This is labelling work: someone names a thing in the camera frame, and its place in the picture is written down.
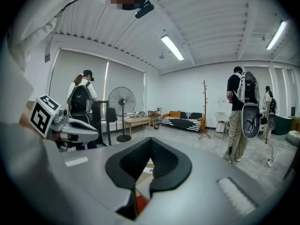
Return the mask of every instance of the roller shade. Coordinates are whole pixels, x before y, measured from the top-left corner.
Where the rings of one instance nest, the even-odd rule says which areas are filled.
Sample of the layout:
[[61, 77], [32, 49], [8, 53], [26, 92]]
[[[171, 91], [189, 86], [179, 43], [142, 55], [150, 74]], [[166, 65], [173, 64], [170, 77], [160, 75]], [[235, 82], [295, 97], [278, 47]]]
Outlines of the roller shade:
[[107, 60], [78, 52], [61, 51], [57, 57], [50, 84], [50, 97], [67, 107], [68, 89], [72, 81], [84, 70], [91, 70], [97, 96], [103, 99]]
[[122, 64], [109, 61], [105, 99], [109, 98], [110, 93], [117, 87], [130, 89], [135, 96], [134, 111], [143, 111], [144, 97], [144, 73]]

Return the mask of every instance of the electric fan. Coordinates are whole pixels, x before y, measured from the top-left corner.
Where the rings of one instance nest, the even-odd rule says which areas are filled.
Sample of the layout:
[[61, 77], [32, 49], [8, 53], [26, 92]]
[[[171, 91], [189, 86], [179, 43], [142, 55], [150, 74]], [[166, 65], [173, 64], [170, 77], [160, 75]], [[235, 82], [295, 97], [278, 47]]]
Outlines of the electric fan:
[[118, 142], [127, 142], [131, 136], [125, 135], [124, 117], [129, 116], [135, 109], [135, 96], [125, 87], [115, 88], [108, 97], [109, 107], [116, 110], [116, 115], [122, 117], [123, 135], [117, 137]]

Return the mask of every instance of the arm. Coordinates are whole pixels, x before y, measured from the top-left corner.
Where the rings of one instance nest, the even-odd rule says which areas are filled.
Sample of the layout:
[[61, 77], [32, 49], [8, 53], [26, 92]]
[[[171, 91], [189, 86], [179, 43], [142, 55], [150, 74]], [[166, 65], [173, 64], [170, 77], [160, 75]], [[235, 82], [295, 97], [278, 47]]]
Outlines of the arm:
[[95, 91], [95, 89], [94, 89], [93, 84], [90, 84], [89, 87], [88, 87], [88, 89], [89, 89], [90, 95], [91, 95], [91, 97], [92, 97], [92, 102], [93, 102], [93, 103], [96, 103], [97, 101], [99, 101], [99, 98], [98, 98], [98, 96], [97, 96], [97, 93], [96, 93], [96, 91]]
[[22, 116], [20, 118], [19, 124], [22, 127], [29, 128], [31, 131], [33, 131], [35, 134], [39, 136], [40, 139], [44, 139], [36, 130], [35, 128], [29, 123], [29, 118], [30, 118], [30, 110], [28, 107], [25, 107]]
[[227, 91], [226, 97], [229, 100], [229, 103], [233, 103], [233, 92], [232, 91]]
[[227, 92], [226, 92], [226, 97], [227, 97], [229, 103], [233, 103], [233, 88], [232, 88], [231, 78], [232, 78], [232, 76], [228, 79]]
[[69, 92], [67, 93], [67, 99], [69, 99], [73, 89], [75, 87], [75, 84], [74, 83], [71, 83], [70, 87], [69, 87]]

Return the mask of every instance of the coat rack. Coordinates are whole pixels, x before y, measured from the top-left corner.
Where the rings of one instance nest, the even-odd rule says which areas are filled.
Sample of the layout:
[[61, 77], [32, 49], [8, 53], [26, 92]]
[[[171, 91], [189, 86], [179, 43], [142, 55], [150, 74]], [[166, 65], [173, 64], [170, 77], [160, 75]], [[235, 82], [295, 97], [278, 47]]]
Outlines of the coat rack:
[[208, 100], [208, 98], [206, 98], [206, 90], [207, 90], [207, 85], [205, 85], [205, 80], [203, 81], [203, 84], [204, 84], [204, 92], [202, 92], [203, 94], [204, 94], [204, 119], [202, 119], [202, 123], [201, 123], [201, 130], [202, 130], [202, 133], [201, 133], [201, 135], [200, 135], [200, 137], [199, 137], [199, 139], [201, 139], [201, 137], [202, 137], [202, 135], [205, 133], [209, 138], [210, 138], [210, 136], [208, 135], [208, 133], [207, 133], [207, 131], [206, 131], [206, 129], [205, 129], [205, 123], [206, 123], [206, 105], [207, 105], [207, 100]]

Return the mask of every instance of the man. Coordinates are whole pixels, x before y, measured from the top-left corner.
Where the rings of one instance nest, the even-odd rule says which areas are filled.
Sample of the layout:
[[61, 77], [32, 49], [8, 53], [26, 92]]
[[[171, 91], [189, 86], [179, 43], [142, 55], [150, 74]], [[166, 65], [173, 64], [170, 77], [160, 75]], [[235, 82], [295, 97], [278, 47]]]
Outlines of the man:
[[[235, 67], [234, 73], [242, 74], [243, 69], [241, 67]], [[243, 156], [247, 145], [247, 139], [242, 132], [242, 109], [244, 103], [239, 101], [239, 95], [237, 94], [240, 85], [240, 78], [238, 75], [233, 74], [227, 83], [227, 98], [229, 103], [232, 104], [232, 112], [229, 117], [229, 140], [228, 148], [223, 158], [228, 161], [240, 161]]]

